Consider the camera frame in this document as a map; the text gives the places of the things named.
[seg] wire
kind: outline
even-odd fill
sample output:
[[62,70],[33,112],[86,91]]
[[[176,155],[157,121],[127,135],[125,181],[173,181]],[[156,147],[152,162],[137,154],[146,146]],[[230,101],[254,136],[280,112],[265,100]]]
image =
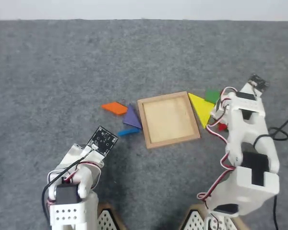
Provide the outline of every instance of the wire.
[[[272,133],[272,134],[262,134],[262,135],[259,135],[259,136],[255,139],[255,141],[254,141],[254,143],[253,143],[253,147],[255,148],[258,140],[259,140],[260,138],[263,138],[263,137],[270,137],[270,138],[272,138],[273,140],[277,140],[277,141],[285,141],[285,140],[288,140],[288,133],[286,133],[284,130],[282,130],[282,128],[285,127],[287,124],[288,124],[288,120],[285,121],[284,124],[282,124],[279,128],[277,128],[277,127],[271,127],[271,128],[269,128],[269,130],[276,129],[276,131],[275,131],[274,133]],[[283,133],[286,137],[285,137],[285,138],[276,138],[275,136],[276,136],[276,134],[277,134],[278,132]]]
[[[209,210],[207,202],[204,201],[204,203],[205,203],[205,206],[206,206],[207,210]],[[212,213],[210,213],[210,214],[216,219],[216,221],[217,221],[217,228],[216,229],[218,230],[219,229],[219,220]]]
[[225,88],[221,91],[220,97],[223,95],[223,93],[225,93],[225,91],[226,91],[227,89],[231,89],[231,90],[233,90],[233,91],[235,91],[235,92],[238,92],[238,90],[237,90],[235,87],[227,86],[227,87],[225,87]]
[[205,201],[213,192],[213,190],[216,188],[216,186],[221,182],[221,180],[225,177],[225,175],[227,173],[229,173],[230,171],[233,171],[233,169],[228,169],[226,171],[224,171],[221,175],[219,175],[219,177],[217,178],[217,180],[212,184],[212,186],[209,188],[209,190],[206,193],[198,193],[197,194],[197,199]]
[[223,107],[224,111],[223,111],[222,115],[221,115],[214,123],[212,123],[212,124],[210,124],[210,125],[206,125],[207,131],[208,131],[210,134],[219,137],[222,141],[224,141],[225,144],[227,144],[227,140],[225,139],[225,137],[223,137],[221,134],[218,134],[217,132],[212,131],[212,130],[210,129],[210,127],[216,126],[216,125],[221,121],[222,117],[223,117],[223,116],[225,115],[225,113],[226,113],[226,108],[227,108],[227,106],[228,106],[228,104],[227,104],[225,107]]
[[65,182],[70,182],[70,180],[72,179],[72,177],[76,174],[76,172],[78,171],[78,169],[76,169],[72,174],[70,174],[70,176],[69,177],[67,177],[64,181]]
[[83,161],[92,151],[90,151],[89,153],[87,153],[86,155],[84,155],[83,157],[81,157],[79,160],[75,161],[74,163],[72,163],[70,166],[68,166],[67,168],[65,168],[59,175],[57,175],[52,181],[50,181],[43,189],[42,192],[42,208],[43,208],[43,212],[45,215],[45,218],[47,220],[47,223],[50,224],[50,217],[47,214],[47,207],[46,207],[46,203],[45,203],[45,193],[47,191],[47,189],[53,184],[55,183],[59,178],[61,178],[69,169],[71,169],[73,166],[79,164],[81,161]]
[[95,189],[95,188],[97,187],[98,183],[99,183],[99,180],[100,180],[101,168],[100,168],[96,163],[91,162],[91,161],[83,161],[83,162],[80,162],[79,164],[86,164],[86,165],[94,166],[95,168],[98,169],[98,171],[99,171],[98,179],[97,179],[95,185],[93,185],[93,186],[91,187],[92,190]]
[[[270,137],[272,138],[273,140],[276,140],[276,141],[285,141],[285,140],[288,140],[288,133],[285,132],[284,130],[282,130],[282,128],[284,128],[286,125],[288,124],[288,119],[287,121],[284,122],[284,124],[282,124],[279,128],[277,127],[270,127],[268,128],[268,132],[270,132],[271,130],[275,130],[274,133],[272,134],[262,134],[262,135],[259,135],[254,143],[253,143],[253,148],[256,147],[256,144],[258,142],[258,140],[260,138],[263,138],[263,137]],[[281,132],[282,134],[284,134],[286,137],[285,138],[276,138],[276,135],[278,132]],[[273,220],[274,220],[274,225],[275,225],[275,229],[278,230],[278,225],[277,225],[277,219],[276,219],[276,206],[277,206],[277,196],[274,197],[274,204],[273,204]]]
[[216,229],[219,230],[219,220],[212,213],[210,213],[210,215],[213,216],[216,219],[216,221],[217,221]]
[[49,173],[48,173],[48,175],[47,175],[47,183],[49,183],[50,182],[50,176],[51,176],[51,174],[53,174],[54,172],[57,172],[57,171],[62,171],[62,170],[64,170],[64,169],[66,169],[66,168],[63,168],[63,169],[55,169],[55,170],[52,170],[52,171],[50,171]]
[[273,203],[273,220],[274,220],[275,229],[278,230],[278,224],[277,224],[277,219],[276,219],[276,205],[277,205],[277,195],[274,197],[274,203]]

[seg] black cable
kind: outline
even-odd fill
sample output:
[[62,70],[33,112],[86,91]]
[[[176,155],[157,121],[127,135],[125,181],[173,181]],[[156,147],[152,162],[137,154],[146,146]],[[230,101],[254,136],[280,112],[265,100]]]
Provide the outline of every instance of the black cable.
[[[272,138],[273,140],[277,140],[277,141],[285,141],[285,140],[288,140],[288,133],[286,133],[284,130],[282,130],[282,128],[285,127],[287,124],[288,124],[288,120],[285,121],[284,124],[282,124],[279,128],[277,128],[277,127],[271,127],[271,128],[269,128],[268,131],[271,131],[272,129],[275,129],[276,131],[275,131],[274,133],[272,133],[272,134],[262,134],[262,135],[259,135],[259,136],[255,139],[255,141],[254,141],[254,143],[253,143],[253,147],[255,148],[258,140],[259,140],[260,138],[263,138],[263,137],[270,137],[270,138]],[[286,137],[285,137],[285,138],[276,138],[275,136],[276,136],[276,134],[277,134],[278,132],[283,133]]]
[[48,216],[47,214],[47,206],[46,206],[46,203],[45,203],[45,193],[47,191],[47,189],[56,181],[58,180],[59,178],[61,178],[69,169],[71,169],[73,166],[79,164],[81,161],[83,161],[87,155],[86,154],[84,157],[81,157],[79,160],[75,161],[74,163],[72,163],[70,166],[68,166],[67,168],[65,168],[62,172],[60,172],[59,175],[57,175],[52,181],[50,181],[43,189],[43,192],[42,192],[42,207],[43,207],[43,212],[44,212],[44,215],[45,215],[45,218],[47,220],[47,223],[50,224],[50,217]]
[[[204,201],[204,203],[205,203],[205,205],[206,205],[207,210],[209,210],[208,205],[207,205],[207,202]],[[219,230],[219,220],[218,220],[212,213],[211,213],[211,215],[217,220],[217,228],[216,228],[216,230]]]
[[273,220],[274,220],[275,229],[278,230],[277,219],[276,219],[276,205],[277,205],[277,196],[274,197]]
[[[272,138],[273,140],[277,140],[277,141],[285,141],[285,140],[288,140],[288,133],[285,132],[284,130],[282,130],[283,127],[285,127],[286,125],[288,124],[288,120],[284,122],[284,124],[282,124],[279,128],[277,127],[270,127],[268,128],[268,132],[270,133],[271,130],[275,130],[274,133],[272,134],[263,134],[263,135],[259,135],[254,143],[253,143],[253,147],[255,148],[258,140],[260,138],[263,138],[263,137],[270,137]],[[282,134],[284,134],[286,137],[285,138],[276,138],[276,134],[278,132],[281,132]],[[274,225],[275,225],[275,229],[278,230],[278,224],[277,224],[277,219],[276,219],[276,206],[277,206],[277,196],[274,197],[274,203],[273,203],[273,220],[274,220]]]
[[216,230],[219,230],[219,220],[215,217],[215,215],[213,215],[212,213],[210,213],[217,221],[217,226],[216,226]]

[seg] black circuit board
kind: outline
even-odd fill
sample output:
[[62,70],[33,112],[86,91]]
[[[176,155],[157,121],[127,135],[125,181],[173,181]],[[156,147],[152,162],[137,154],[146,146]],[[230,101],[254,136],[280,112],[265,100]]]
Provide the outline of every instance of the black circuit board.
[[251,75],[251,77],[248,80],[248,83],[251,84],[255,89],[257,89],[261,93],[263,93],[270,86],[268,82],[266,82],[264,79],[262,79],[256,74]]
[[113,146],[116,144],[117,140],[117,136],[107,131],[102,126],[99,126],[96,132],[92,135],[91,139],[88,141],[87,145],[92,146],[92,144],[95,144],[98,146],[96,151],[106,157]]

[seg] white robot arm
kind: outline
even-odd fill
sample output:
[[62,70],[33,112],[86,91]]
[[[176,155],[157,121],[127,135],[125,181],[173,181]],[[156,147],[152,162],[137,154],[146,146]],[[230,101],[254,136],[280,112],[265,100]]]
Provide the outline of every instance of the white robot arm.
[[[225,88],[212,111],[217,120],[207,126],[207,130],[211,131],[210,127],[221,122],[228,126],[229,131],[228,139],[224,139],[226,153],[221,159],[226,171],[207,193],[198,194],[208,211],[218,217],[246,215],[279,193],[279,161],[273,139],[258,139],[260,135],[268,136],[260,98],[266,85],[262,83],[263,80],[255,75],[240,92],[233,88],[235,92],[224,95]],[[242,150],[243,143],[255,148]],[[226,159],[231,166],[224,165]],[[226,174],[229,174],[228,179],[220,182]]]
[[116,136],[99,127],[85,148],[74,144],[56,169],[49,172],[47,208],[43,208],[53,230],[98,229],[98,197],[93,189],[104,166],[102,160],[116,141]]

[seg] wooden frame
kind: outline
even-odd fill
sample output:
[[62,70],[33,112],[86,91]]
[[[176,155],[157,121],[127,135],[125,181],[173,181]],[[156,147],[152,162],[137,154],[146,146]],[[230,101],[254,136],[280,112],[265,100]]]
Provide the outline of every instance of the wooden frame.
[[148,149],[200,138],[187,92],[138,100]]

